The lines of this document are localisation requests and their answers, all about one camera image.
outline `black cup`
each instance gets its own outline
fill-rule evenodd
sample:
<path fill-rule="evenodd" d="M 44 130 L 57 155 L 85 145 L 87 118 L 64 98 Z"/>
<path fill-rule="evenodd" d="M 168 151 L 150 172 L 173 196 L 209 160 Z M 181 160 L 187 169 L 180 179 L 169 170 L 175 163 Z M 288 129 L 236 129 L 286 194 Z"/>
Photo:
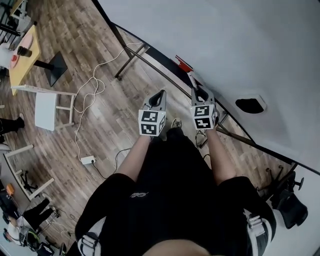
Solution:
<path fill-rule="evenodd" d="M 20 56 L 31 57 L 32 50 L 19 46 L 17 54 Z"/>

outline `wooden floor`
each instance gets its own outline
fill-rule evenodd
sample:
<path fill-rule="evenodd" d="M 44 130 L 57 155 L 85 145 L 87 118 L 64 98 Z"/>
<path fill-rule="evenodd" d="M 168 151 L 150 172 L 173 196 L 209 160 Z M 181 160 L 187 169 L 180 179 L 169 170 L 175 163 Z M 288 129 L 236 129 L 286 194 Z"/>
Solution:
<path fill-rule="evenodd" d="M 122 50 L 90 0 L 29 0 L 28 11 L 32 19 L 38 22 L 36 29 L 42 49 L 40 60 L 48 62 L 60 51 L 68 66 L 66 73 L 54 85 L 54 90 L 76 93 L 93 75 L 97 64 L 113 59 Z M 126 43 L 138 43 L 136 39 L 121 33 Z M 84 115 L 78 134 L 80 157 L 95 155 L 96 166 L 106 177 L 115 170 L 118 151 L 130 148 L 139 136 L 137 116 L 144 98 L 161 89 L 167 91 L 167 125 L 174 117 L 180 117 L 184 133 L 195 141 L 196 131 L 189 111 L 190 100 L 157 72 L 135 59 L 123 72 L 121 81 L 114 79 L 115 73 L 127 59 L 128 56 L 123 53 L 115 61 L 97 69 L 96 76 L 105 82 L 106 88 Z M 158 63 L 154 64 L 167 72 Z M 33 67 L 23 83 L 50 89 L 45 72 L 39 67 Z M 78 160 L 74 139 L 80 114 L 74 114 L 75 126 L 59 131 L 51 132 L 35 127 L 36 95 L 19 91 L 16 96 L 12 96 L 9 86 L 8 81 L 1 84 L 0 104 L 4 104 L 5 109 L 0 109 L 0 116 L 15 119 L 23 112 L 25 129 L 17 135 L 6 135 L 6 141 L 12 150 L 27 144 L 34 145 L 34 150 L 15 158 L 14 165 L 17 169 L 29 170 L 35 183 L 41 183 L 50 177 L 55 179 L 45 192 L 61 210 L 61 217 L 44 234 L 58 244 L 63 241 L 70 246 L 74 235 L 69 237 L 65 231 L 73 233 L 76 220 L 88 199 L 104 181 L 92 165 L 84 166 Z M 78 110 L 82 110 L 84 95 L 92 93 L 94 86 L 94 82 L 89 83 L 80 92 L 75 101 Z M 87 104 L 91 101 L 92 98 L 88 97 Z M 59 105 L 66 106 L 66 98 L 61 98 Z M 63 110 L 59 110 L 57 116 L 59 122 L 68 120 L 68 113 Z M 230 118 L 224 124 L 230 131 L 243 134 Z M 290 168 L 278 159 L 228 136 L 221 135 L 221 140 L 236 165 L 238 174 L 249 177 L 255 187 L 261 188 L 270 183 L 266 168 L 271 168 L 274 176 L 279 172 L 278 165 L 284 166 L 283 175 Z M 201 153 L 207 154 L 208 148 L 204 147 Z M 119 154 L 120 163 L 125 155 L 125 152 Z M 31 206 L 39 201 L 38 198 L 35 199 Z M 70 215 L 75 217 L 75 221 L 70 219 Z"/>

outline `electrical cord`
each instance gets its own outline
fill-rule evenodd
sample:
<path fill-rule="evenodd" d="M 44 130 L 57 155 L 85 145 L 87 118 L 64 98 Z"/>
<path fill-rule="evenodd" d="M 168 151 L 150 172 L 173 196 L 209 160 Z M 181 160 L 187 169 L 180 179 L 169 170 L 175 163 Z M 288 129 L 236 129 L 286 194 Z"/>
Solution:
<path fill-rule="evenodd" d="M 205 155 L 204 155 L 204 157 L 203 157 L 203 159 L 205 159 L 205 158 L 206 158 L 206 156 L 210 156 L 210 154 L 205 154 Z"/>
<path fill-rule="evenodd" d="M 67 214 L 64 210 L 59 209 L 59 208 L 58 208 L 57 210 L 58 210 L 59 212 L 63 212 L 68 219 L 73 220 L 74 222 L 77 222 L 77 221 L 76 221 L 76 217 L 75 217 L 73 214 L 69 214 L 69 216 L 68 216 L 68 214 Z"/>
<path fill-rule="evenodd" d="M 51 220 L 50 220 L 49 223 L 43 228 L 43 230 L 40 232 L 40 234 L 43 234 L 45 231 L 48 230 L 48 228 L 50 228 L 51 224 L 53 223 L 54 218 L 55 218 L 55 215 L 52 216 Z"/>
<path fill-rule="evenodd" d="M 139 42 L 139 43 L 128 43 L 127 46 L 129 46 L 129 45 L 140 45 L 140 44 L 142 44 L 142 42 Z M 88 80 L 84 85 L 82 85 L 82 86 L 80 87 L 80 89 L 77 91 L 77 93 L 76 93 L 76 95 L 75 95 L 75 97 L 74 97 L 73 108 L 74 108 L 75 111 L 77 111 L 79 114 L 81 114 L 80 120 L 79 120 L 79 126 L 78 126 L 78 128 L 77 128 L 77 130 L 76 130 L 76 132 L 75 132 L 75 137 L 74 137 L 74 142 L 75 142 L 76 146 L 78 147 L 78 159 L 79 159 L 79 161 L 81 161 L 81 159 L 80 159 L 80 153 L 81 153 L 81 151 L 80 151 L 80 147 L 79 147 L 79 145 L 78 145 L 78 143 L 77 143 L 77 136 L 78 136 L 79 129 L 80 129 L 80 127 L 81 127 L 82 117 L 84 116 L 84 113 L 86 112 L 86 110 L 87 110 L 88 108 L 90 108 L 90 107 L 96 102 L 96 95 L 103 93 L 103 92 L 105 91 L 105 89 L 106 89 L 105 83 L 104 83 L 102 80 L 96 78 L 96 76 L 95 76 L 96 69 L 97 69 L 97 67 L 99 67 L 99 66 L 101 66 L 101 65 L 105 65 L 105 64 L 108 64 L 108 63 L 110 63 L 110 62 L 113 62 L 115 59 L 117 59 L 117 58 L 120 56 L 120 54 L 121 54 L 124 50 L 125 50 L 125 49 L 122 49 L 122 51 L 120 51 L 120 53 L 119 53 L 114 59 L 98 64 L 98 65 L 94 68 L 94 70 L 93 70 L 93 76 L 90 77 L 89 80 Z M 94 80 L 96 81 L 96 87 L 95 87 L 94 85 L 92 85 L 93 88 L 94 88 L 94 93 L 87 93 L 87 94 L 84 96 L 84 99 L 83 99 L 83 109 L 82 109 L 82 111 L 79 111 L 79 110 L 77 110 L 76 107 L 75 107 L 76 97 L 78 96 L 80 90 L 81 90 L 85 85 L 87 85 L 92 79 L 94 79 Z M 97 90 L 98 90 L 98 88 L 99 88 L 99 82 L 102 83 L 102 85 L 103 85 L 103 90 L 97 92 Z M 94 99 L 93 99 L 93 102 L 92 102 L 90 105 L 88 105 L 87 107 L 85 107 L 86 97 L 87 97 L 88 95 L 93 95 L 93 96 L 94 96 Z"/>
<path fill-rule="evenodd" d="M 195 135 L 195 147 L 196 147 L 197 149 L 199 149 L 199 147 L 198 147 L 198 140 L 197 140 L 198 135 L 206 136 L 202 131 L 200 131 L 200 130 L 197 131 L 197 133 L 196 133 L 196 135 Z"/>
<path fill-rule="evenodd" d="M 122 150 L 120 150 L 120 151 L 116 154 L 116 156 L 115 156 L 115 170 L 114 170 L 114 172 L 113 172 L 112 174 L 114 174 L 114 173 L 117 171 L 117 169 L 118 169 L 118 155 L 119 155 L 122 151 L 127 151 L 127 150 L 130 150 L 130 149 L 132 149 L 132 147 L 126 148 L 126 149 L 122 149 Z M 98 171 L 98 173 L 100 174 L 100 176 L 106 180 L 107 178 L 104 177 L 104 176 L 101 174 L 101 172 L 100 172 L 100 171 L 98 170 L 98 168 L 95 166 L 95 164 L 94 164 L 93 161 L 92 161 L 92 165 L 93 165 L 93 167 Z"/>

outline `black table leg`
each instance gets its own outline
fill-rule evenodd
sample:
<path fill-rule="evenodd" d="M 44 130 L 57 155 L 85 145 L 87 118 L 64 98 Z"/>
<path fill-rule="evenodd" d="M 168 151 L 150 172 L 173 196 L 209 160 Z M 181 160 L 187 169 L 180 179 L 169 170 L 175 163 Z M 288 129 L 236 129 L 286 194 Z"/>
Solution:
<path fill-rule="evenodd" d="M 46 78 L 48 79 L 51 87 L 54 86 L 56 81 L 68 69 L 64 57 L 62 56 L 60 51 L 52 58 L 52 60 L 50 60 L 49 63 L 37 60 L 34 65 L 40 68 L 44 68 Z"/>
<path fill-rule="evenodd" d="M 35 65 L 35 66 L 37 66 L 37 67 L 40 67 L 40 68 L 47 69 L 47 70 L 54 70 L 54 68 L 55 68 L 54 65 L 45 63 L 45 62 L 40 61 L 40 60 L 36 60 L 33 65 Z"/>

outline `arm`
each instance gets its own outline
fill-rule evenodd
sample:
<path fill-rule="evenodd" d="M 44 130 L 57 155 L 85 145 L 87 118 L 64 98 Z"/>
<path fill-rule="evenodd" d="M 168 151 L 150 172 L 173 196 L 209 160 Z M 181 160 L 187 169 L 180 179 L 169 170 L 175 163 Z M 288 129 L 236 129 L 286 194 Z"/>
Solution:
<path fill-rule="evenodd" d="M 120 165 L 117 173 L 127 175 L 136 182 L 145 161 L 150 141 L 150 136 L 141 135 Z"/>
<path fill-rule="evenodd" d="M 217 185 L 237 176 L 235 166 L 231 162 L 216 129 L 206 130 L 208 139 L 211 169 Z"/>

